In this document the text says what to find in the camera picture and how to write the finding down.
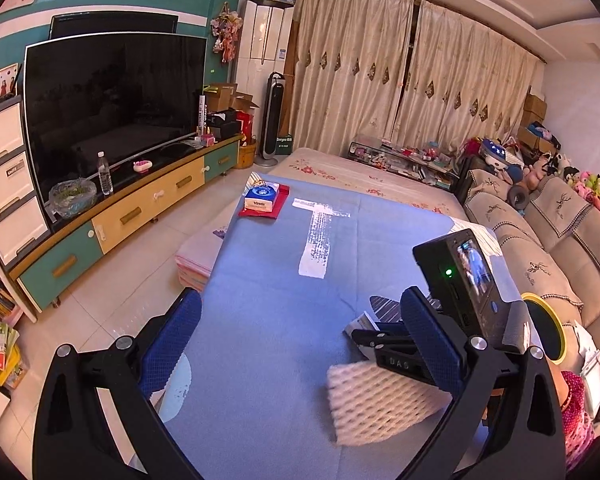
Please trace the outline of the pile of plush toys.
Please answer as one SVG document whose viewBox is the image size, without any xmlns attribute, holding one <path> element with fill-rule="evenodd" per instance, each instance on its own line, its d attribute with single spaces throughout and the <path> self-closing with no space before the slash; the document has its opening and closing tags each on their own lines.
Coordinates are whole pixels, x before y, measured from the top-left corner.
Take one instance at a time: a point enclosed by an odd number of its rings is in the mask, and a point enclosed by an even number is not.
<svg viewBox="0 0 600 480">
<path fill-rule="evenodd" d="M 486 193 L 523 214 L 531 195 L 555 177 L 600 212 L 600 174 L 572 166 L 558 140 L 539 122 L 520 128 L 515 142 L 484 139 L 474 152 L 465 148 L 462 176 L 456 197 L 463 203 Z"/>
</svg>

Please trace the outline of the beige cushioned sofa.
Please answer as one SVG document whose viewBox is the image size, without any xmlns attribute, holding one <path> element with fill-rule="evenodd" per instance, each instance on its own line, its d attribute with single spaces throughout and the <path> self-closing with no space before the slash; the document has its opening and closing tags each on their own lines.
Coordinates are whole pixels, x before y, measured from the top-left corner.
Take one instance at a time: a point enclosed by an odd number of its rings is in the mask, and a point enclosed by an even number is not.
<svg viewBox="0 0 600 480">
<path fill-rule="evenodd" d="M 565 326 L 562 368 L 577 372 L 577 325 L 600 349 L 600 212 L 558 177 L 544 178 L 523 212 L 507 201 L 509 185 L 482 169 L 464 187 L 468 218 L 495 233 L 518 290 L 544 299 Z"/>
</svg>

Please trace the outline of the colourful hanging wall ornament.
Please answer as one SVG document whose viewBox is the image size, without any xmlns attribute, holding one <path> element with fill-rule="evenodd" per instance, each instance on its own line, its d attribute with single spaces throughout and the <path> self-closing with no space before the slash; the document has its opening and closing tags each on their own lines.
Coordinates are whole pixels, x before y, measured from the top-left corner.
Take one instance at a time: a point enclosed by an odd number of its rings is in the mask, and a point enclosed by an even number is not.
<svg viewBox="0 0 600 480">
<path fill-rule="evenodd" d="M 232 62 L 236 56 L 236 44 L 242 29 L 242 18 L 235 10 L 230 10 L 227 2 L 221 12 L 210 22 L 214 43 L 212 52 L 221 57 L 223 64 Z"/>
</svg>

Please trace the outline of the blue tissue pack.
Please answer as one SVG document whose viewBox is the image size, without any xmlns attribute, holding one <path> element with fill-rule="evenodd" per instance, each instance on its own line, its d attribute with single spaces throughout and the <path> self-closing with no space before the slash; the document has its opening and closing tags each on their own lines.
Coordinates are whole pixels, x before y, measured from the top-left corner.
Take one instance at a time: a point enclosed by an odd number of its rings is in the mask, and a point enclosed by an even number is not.
<svg viewBox="0 0 600 480">
<path fill-rule="evenodd" d="M 272 212 L 279 194 L 279 184 L 260 182 L 253 185 L 246 193 L 244 207 L 257 212 Z"/>
</svg>

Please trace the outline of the yellow rimmed green trash bin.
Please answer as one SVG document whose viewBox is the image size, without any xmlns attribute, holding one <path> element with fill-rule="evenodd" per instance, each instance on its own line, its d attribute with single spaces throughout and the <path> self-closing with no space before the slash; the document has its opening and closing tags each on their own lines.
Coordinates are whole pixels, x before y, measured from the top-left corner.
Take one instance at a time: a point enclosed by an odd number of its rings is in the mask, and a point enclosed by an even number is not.
<svg viewBox="0 0 600 480">
<path fill-rule="evenodd" d="M 527 305 L 545 354 L 554 364 L 562 364 L 567 354 L 567 341 L 558 315 L 546 300 L 533 292 L 523 292 L 521 298 Z"/>
</svg>

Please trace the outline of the white foam fruit net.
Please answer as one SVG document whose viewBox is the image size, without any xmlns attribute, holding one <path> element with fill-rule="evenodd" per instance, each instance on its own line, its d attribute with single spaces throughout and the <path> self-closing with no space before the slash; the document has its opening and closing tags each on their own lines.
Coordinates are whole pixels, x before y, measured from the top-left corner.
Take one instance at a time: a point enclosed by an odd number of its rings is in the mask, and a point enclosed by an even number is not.
<svg viewBox="0 0 600 480">
<path fill-rule="evenodd" d="M 361 446 L 388 440 L 446 408 L 452 396 L 372 362 L 332 366 L 329 411 L 336 443 Z"/>
</svg>

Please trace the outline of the black flat television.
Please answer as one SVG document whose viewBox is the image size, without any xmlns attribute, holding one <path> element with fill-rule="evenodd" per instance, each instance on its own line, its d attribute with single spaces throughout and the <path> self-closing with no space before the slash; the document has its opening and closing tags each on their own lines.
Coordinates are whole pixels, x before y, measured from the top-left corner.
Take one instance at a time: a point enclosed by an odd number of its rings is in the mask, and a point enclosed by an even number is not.
<svg viewBox="0 0 600 480">
<path fill-rule="evenodd" d="M 27 46 L 24 122 L 36 185 L 57 183 L 192 133 L 206 40 L 161 32 L 103 32 Z"/>
</svg>

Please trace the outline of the glass bowl with plants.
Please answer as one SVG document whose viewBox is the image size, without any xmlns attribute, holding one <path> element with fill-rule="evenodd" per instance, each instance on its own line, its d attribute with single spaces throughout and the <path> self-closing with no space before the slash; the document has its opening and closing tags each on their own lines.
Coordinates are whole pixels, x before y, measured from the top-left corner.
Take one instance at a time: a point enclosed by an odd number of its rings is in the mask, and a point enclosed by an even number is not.
<svg viewBox="0 0 600 480">
<path fill-rule="evenodd" d="M 54 214 L 63 219 L 70 219 L 90 209 L 96 202 L 96 195 L 95 183 L 79 178 L 54 185 L 48 198 Z"/>
</svg>

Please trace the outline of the blue star tablecloth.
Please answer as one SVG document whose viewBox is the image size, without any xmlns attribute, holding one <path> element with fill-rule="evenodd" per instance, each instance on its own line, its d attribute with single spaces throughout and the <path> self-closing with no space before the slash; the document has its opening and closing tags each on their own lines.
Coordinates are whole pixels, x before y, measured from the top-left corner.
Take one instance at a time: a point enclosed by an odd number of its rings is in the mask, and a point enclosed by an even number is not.
<svg viewBox="0 0 600 480">
<path fill-rule="evenodd" d="M 168 429 L 206 479 L 398 478 L 437 419 L 340 446 L 327 372 L 361 359 L 344 329 L 371 296 L 399 299 L 425 285 L 413 248 L 466 222 L 341 188 L 289 187 L 276 220 L 230 224 Z"/>
</svg>

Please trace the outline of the white papers on sofa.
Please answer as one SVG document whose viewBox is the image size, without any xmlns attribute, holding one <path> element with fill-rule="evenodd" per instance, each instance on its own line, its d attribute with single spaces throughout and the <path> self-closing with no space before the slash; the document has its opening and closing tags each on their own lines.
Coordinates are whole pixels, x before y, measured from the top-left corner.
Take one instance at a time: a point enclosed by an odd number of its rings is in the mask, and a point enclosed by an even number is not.
<svg viewBox="0 0 600 480">
<path fill-rule="evenodd" d="M 600 409 L 600 349 L 582 325 L 577 323 L 573 330 L 578 343 L 578 353 L 582 358 L 580 377 L 584 382 L 585 407 L 588 414 L 595 418 Z"/>
</svg>

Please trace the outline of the low cluttered glass table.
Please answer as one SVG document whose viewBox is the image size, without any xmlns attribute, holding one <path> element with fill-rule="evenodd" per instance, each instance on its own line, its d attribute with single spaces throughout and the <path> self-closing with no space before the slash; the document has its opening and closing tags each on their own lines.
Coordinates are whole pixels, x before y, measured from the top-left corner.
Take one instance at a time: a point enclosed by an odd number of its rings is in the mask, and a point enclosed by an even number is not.
<svg viewBox="0 0 600 480">
<path fill-rule="evenodd" d="M 445 191 L 452 191 L 458 181 L 452 162 L 431 158 L 411 148 L 395 148 L 389 141 L 371 136 L 356 136 L 349 144 L 347 156 L 361 164 Z"/>
</svg>

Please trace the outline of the black tower fan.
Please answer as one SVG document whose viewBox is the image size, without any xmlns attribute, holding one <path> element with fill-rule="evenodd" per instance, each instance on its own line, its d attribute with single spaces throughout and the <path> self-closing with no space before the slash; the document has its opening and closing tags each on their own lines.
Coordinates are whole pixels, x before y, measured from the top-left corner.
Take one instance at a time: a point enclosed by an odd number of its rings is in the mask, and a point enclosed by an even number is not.
<svg viewBox="0 0 600 480">
<path fill-rule="evenodd" d="M 283 74 L 274 72 L 268 77 L 265 104 L 261 118 L 259 147 L 254 163 L 261 167 L 277 164 L 275 158 L 277 135 L 283 116 L 286 79 Z"/>
</svg>

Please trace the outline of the stacked cardboard boxes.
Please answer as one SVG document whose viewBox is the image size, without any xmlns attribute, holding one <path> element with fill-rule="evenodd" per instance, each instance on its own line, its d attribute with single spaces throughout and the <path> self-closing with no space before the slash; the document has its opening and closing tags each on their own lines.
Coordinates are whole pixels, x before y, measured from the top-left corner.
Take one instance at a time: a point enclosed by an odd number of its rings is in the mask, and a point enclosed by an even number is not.
<svg viewBox="0 0 600 480">
<path fill-rule="evenodd" d="M 555 154 L 559 148 L 553 133 L 544 125 L 547 105 L 534 94 L 524 99 L 517 139 L 529 151 Z"/>
</svg>

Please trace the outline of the clear water bottle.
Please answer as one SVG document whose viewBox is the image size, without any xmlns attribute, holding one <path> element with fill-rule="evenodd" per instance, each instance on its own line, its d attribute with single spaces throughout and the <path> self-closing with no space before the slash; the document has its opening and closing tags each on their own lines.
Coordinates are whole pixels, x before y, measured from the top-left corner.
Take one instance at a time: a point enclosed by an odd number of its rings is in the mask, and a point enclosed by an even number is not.
<svg viewBox="0 0 600 480">
<path fill-rule="evenodd" d="M 97 171 L 100 182 L 100 188 L 102 189 L 102 195 L 111 195 L 112 192 L 114 192 L 114 186 L 112 185 L 110 168 L 104 151 L 100 151 L 97 153 Z"/>
</svg>

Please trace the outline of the beige patterned curtains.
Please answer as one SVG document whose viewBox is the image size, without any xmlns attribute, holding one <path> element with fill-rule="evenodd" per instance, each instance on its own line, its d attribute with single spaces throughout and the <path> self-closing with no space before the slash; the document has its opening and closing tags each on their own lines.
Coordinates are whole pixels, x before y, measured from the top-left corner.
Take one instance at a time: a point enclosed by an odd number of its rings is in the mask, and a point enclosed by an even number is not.
<svg viewBox="0 0 600 480">
<path fill-rule="evenodd" d="M 426 0 L 297 0 L 290 132 L 341 155 L 356 136 L 457 150 L 516 130 L 540 60 Z"/>
</svg>

